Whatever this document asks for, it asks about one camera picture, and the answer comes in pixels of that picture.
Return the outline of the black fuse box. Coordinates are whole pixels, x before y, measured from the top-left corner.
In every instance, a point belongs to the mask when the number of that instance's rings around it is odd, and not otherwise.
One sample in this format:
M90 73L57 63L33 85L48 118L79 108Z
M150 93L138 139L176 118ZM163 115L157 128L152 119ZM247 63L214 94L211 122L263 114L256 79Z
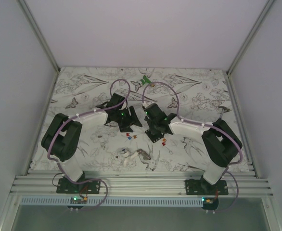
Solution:
M156 143L157 141L164 138L164 133L156 133L153 134L149 129L145 131L145 134L148 136L152 143Z

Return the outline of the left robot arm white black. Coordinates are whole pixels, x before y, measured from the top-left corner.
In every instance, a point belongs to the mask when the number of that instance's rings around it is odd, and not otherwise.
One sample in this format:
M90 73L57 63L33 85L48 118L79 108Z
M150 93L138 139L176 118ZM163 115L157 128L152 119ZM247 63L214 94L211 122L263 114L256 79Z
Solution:
M90 127L116 122L120 132L132 132L131 126L142 127L133 106L128 106L128 97L114 93L111 99L92 111L69 117L57 114L45 135L41 146L47 151L47 158L56 162L64 177L69 181L68 188L80 193L85 188L84 171L80 168L75 152L79 143L83 123Z

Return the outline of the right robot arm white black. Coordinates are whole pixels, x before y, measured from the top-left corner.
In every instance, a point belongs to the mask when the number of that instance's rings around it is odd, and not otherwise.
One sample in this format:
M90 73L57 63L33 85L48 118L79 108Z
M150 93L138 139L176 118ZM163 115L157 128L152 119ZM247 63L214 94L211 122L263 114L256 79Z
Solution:
M156 103L145 102L142 108L149 126L145 133L152 142L170 134L183 135L205 146L211 162L196 181L204 194L210 195L216 191L228 167L242 162L243 145L221 118L214 123L204 123L185 119L175 113L166 115Z

